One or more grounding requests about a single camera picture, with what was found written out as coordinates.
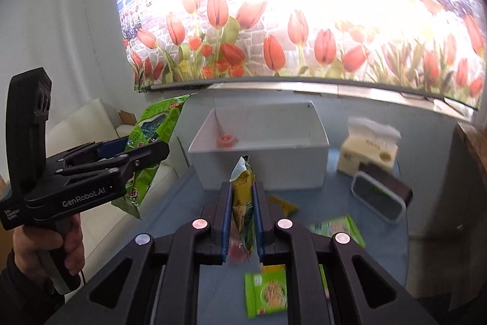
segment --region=small green packet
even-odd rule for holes
[[[164,141],[169,143],[172,132],[183,109],[184,102],[188,95],[169,98],[156,102],[149,106],[140,116],[139,121],[128,136],[125,151],[135,149],[150,142]],[[150,184],[159,169],[159,164],[139,170],[134,173],[125,185],[127,193],[125,196],[113,200],[115,207],[140,219],[138,206],[144,200]]]
[[[362,248],[365,248],[365,241],[360,234],[360,230],[350,215],[343,216],[341,218],[333,219],[331,221],[318,222],[308,226],[311,232],[320,234],[322,236],[331,237],[335,233],[347,233],[352,237],[357,244]],[[322,264],[320,264],[321,282],[323,283],[323,289],[325,296],[330,299],[330,291],[326,282],[325,270]]]
[[[245,301],[249,318],[286,311],[286,270],[245,273]]]

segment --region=white sofa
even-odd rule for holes
[[[46,155],[62,152],[91,141],[112,140],[128,135],[132,126],[115,129],[100,99],[95,99],[68,116],[46,134]],[[154,177],[152,186],[139,207],[142,219],[148,208],[157,205],[174,182],[187,170],[186,158],[177,137],[169,142],[170,155]],[[120,237],[140,220],[106,203],[81,214],[85,246],[86,280],[96,274],[113,253]]]

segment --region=blue tabletop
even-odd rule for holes
[[[408,274],[408,223],[403,218],[390,225],[357,201],[350,192],[352,178],[337,172],[338,151],[330,149],[325,183],[313,191],[276,193],[300,209],[293,220],[308,225],[351,215],[366,243],[367,252],[398,282],[406,285]],[[398,166],[394,174],[399,176]],[[131,230],[123,247],[135,235],[146,232],[154,237],[172,234],[182,224],[199,217],[203,206],[215,203],[218,193],[204,192],[193,168],[165,194],[158,208]],[[244,299],[244,273],[260,270],[258,256],[250,263],[225,263],[223,266],[202,266],[198,301],[198,324],[286,324],[285,312],[247,319]]]

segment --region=human hand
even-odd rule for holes
[[[15,264],[34,284],[42,288],[47,272],[42,267],[37,251],[51,251],[64,246],[66,259],[64,266],[71,275],[81,271],[85,265],[85,249],[80,215],[72,217],[71,231],[63,238],[53,230],[22,225],[14,229]]]

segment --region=blue gripper pad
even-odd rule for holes
[[[228,255],[228,244],[230,242],[230,223],[232,217],[232,200],[233,200],[233,186],[228,185],[228,195],[225,203],[225,217],[223,219],[222,230],[222,262],[226,262],[226,256]]]
[[[255,237],[257,240],[257,253],[262,262],[264,260],[264,231],[262,230],[261,209],[259,207],[259,200],[257,200],[257,188],[255,183],[252,184],[252,201],[254,202],[254,223],[255,223]]]
[[[122,153],[127,145],[128,137],[114,139],[105,142],[98,149],[98,156],[101,159],[111,159],[115,155]]]

